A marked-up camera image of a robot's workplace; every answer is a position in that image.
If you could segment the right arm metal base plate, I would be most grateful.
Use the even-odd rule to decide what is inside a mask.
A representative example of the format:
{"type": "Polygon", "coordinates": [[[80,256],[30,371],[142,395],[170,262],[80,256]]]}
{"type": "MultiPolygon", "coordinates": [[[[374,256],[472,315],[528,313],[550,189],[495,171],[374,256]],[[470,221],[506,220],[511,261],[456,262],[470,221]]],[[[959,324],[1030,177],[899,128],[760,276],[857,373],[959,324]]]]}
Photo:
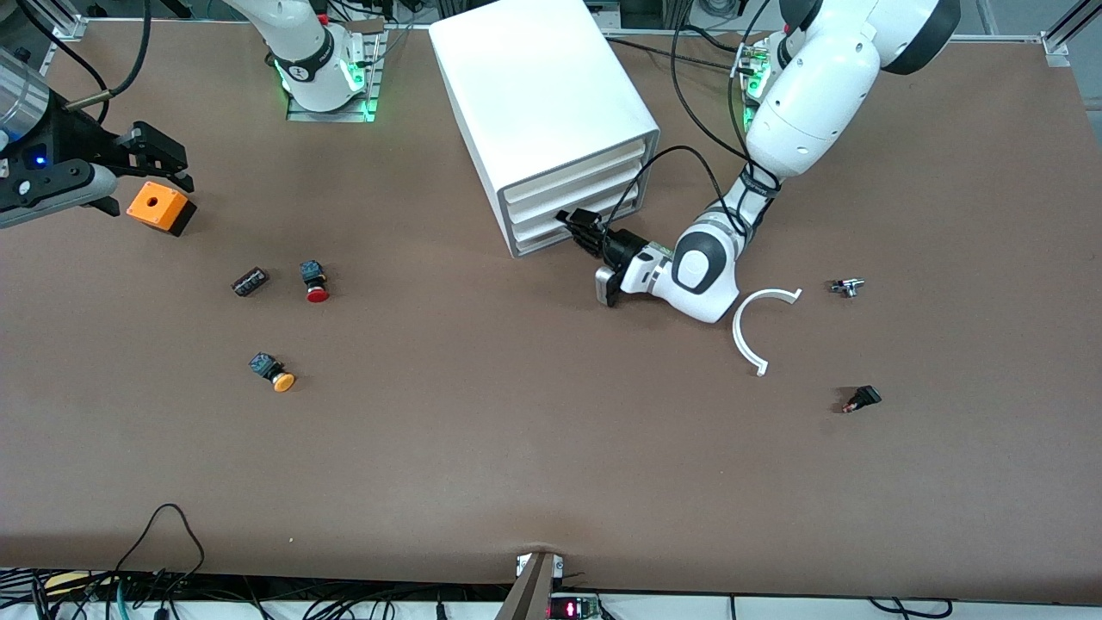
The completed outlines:
{"type": "Polygon", "coordinates": [[[343,31],[335,41],[333,59],[318,70],[315,81],[288,81],[287,73],[281,73],[281,85],[288,95],[289,121],[358,123],[375,120],[388,33],[343,31]]]}

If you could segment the white drawer cabinet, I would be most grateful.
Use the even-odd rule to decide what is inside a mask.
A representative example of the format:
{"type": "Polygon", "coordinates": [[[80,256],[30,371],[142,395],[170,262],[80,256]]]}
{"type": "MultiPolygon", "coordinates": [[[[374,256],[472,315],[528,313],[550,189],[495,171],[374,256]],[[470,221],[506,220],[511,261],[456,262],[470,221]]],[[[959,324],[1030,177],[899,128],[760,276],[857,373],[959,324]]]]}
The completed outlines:
{"type": "Polygon", "coordinates": [[[611,214],[641,208],[660,129],[584,0],[496,0],[428,33],[509,254],[504,189],[635,139],[641,168],[611,214]]]}

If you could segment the orange push button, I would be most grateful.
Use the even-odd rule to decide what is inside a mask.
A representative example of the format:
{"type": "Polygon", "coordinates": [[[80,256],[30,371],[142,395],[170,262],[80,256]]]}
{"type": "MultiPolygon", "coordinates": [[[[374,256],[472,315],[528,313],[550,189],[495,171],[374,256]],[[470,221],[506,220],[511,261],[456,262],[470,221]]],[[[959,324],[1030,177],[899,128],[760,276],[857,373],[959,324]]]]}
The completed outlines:
{"type": "Polygon", "coordinates": [[[270,353],[256,353],[249,366],[252,372],[270,383],[277,393],[287,392],[296,382],[296,377],[287,371],[287,365],[276,360],[270,353]]]}

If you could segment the orange button enclosure box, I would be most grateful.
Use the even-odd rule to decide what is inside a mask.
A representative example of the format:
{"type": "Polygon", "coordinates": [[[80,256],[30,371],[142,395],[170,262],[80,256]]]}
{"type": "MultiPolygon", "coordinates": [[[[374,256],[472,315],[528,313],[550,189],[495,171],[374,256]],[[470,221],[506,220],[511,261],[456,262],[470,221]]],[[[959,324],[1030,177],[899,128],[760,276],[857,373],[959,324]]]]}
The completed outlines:
{"type": "Polygon", "coordinates": [[[155,231],[180,237],[196,215],[197,206],[181,191],[145,182],[125,213],[155,231]]]}

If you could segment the aluminium frame profile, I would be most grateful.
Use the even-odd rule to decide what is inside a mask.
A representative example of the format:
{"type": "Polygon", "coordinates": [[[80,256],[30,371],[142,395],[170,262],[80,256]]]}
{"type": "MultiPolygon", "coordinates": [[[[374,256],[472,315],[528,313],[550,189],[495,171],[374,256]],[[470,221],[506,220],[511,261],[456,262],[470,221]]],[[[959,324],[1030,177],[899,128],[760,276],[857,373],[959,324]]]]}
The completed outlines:
{"type": "Polygon", "coordinates": [[[47,28],[52,35],[61,40],[80,40],[88,19],[83,15],[72,0],[19,0],[28,7],[37,23],[47,28]]]}
{"type": "Polygon", "coordinates": [[[1070,67],[1068,44],[1102,17],[1102,0],[1074,0],[1065,15],[1042,31],[1042,48],[1049,67],[1070,67]]]}

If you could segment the device with red display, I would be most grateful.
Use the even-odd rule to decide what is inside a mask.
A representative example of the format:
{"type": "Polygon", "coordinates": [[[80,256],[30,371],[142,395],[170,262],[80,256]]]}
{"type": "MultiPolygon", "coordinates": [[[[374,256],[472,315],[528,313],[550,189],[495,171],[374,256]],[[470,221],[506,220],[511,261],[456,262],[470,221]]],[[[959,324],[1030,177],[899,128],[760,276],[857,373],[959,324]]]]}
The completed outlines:
{"type": "Polygon", "coordinates": [[[598,595],[557,592],[548,597],[547,620],[604,620],[598,595]]]}

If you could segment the white curved plastic arc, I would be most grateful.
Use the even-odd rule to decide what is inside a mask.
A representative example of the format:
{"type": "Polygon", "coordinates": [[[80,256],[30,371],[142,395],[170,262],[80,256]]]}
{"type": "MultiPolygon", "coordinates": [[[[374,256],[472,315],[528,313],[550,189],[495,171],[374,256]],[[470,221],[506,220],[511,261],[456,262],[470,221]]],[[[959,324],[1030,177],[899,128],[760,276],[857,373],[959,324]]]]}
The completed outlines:
{"type": "Polygon", "coordinates": [[[744,358],[749,365],[754,366],[755,374],[758,377],[766,376],[769,368],[769,362],[766,358],[763,358],[750,348],[750,345],[746,341],[743,328],[741,328],[741,320],[743,320],[743,315],[746,313],[750,304],[758,300],[780,300],[787,305],[795,305],[795,303],[802,298],[802,289],[786,290],[786,289],[760,289],[750,293],[741,305],[737,307],[733,315],[732,320],[732,338],[736,350],[739,351],[741,357],[744,358]]]}

